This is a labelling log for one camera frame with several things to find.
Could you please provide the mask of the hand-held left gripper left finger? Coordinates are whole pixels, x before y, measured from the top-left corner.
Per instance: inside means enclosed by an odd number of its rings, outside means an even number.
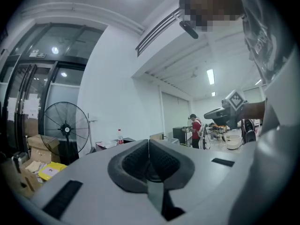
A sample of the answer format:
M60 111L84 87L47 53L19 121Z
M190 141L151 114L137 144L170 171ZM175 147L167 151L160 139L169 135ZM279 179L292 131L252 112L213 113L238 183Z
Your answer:
M107 171L111 180L129 193L148 192L145 177L149 164L149 141L134 142L127 150L115 155L108 163Z

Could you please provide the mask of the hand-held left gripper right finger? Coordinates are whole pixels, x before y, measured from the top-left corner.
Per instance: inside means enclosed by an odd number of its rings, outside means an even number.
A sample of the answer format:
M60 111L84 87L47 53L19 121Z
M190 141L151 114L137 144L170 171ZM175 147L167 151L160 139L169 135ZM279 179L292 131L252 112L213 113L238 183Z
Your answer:
M149 140L149 156L152 167L165 189L184 188L195 172L194 162L186 155L169 148L161 140Z

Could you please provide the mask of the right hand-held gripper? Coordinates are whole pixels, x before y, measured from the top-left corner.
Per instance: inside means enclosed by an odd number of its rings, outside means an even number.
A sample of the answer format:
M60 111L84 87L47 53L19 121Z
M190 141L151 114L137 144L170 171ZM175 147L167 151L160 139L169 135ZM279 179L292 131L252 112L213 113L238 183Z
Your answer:
M241 90L233 90L221 101L221 107L204 114L207 120L213 120L218 126L237 129L238 117L247 101Z

